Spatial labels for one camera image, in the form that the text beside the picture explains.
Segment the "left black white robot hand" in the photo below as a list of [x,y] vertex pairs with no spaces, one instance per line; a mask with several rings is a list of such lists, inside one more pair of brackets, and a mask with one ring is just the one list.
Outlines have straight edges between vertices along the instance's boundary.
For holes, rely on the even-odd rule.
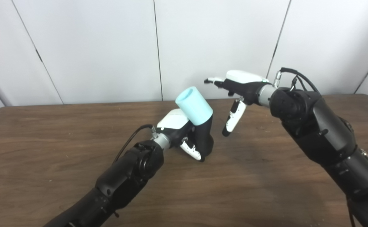
[[195,126],[181,109],[173,109],[164,116],[156,126],[156,133],[153,140],[163,150],[181,148],[196,161],[204,161],[196,145]]

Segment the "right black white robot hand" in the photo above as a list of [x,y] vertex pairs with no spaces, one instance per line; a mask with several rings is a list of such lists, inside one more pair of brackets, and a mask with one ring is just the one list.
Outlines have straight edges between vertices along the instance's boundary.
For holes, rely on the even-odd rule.
[[222,134],[228,137],[240,121],[245,109],[248,105],[257,104],[260,89],[263,86],[271,85],[269,81],[262,76],[241,71],[229,70],[226,73],[225,79],[217,77],[209,77],[204,80],[205,84],[214,84],[220,89],[228,91],[228,96],[239,95],[235,99],[229,111],[229,116],[226,125],[223,128]]

